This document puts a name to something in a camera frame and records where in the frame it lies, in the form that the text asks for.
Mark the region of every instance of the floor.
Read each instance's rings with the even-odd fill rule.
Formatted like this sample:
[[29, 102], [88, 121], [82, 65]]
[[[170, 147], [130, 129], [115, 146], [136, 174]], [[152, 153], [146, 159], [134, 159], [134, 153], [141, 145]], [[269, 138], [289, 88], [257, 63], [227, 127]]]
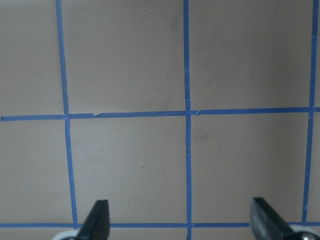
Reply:
[[0, 0], [0, 235], [109, 199], [111, 240], [320, 232], [319, 0]]

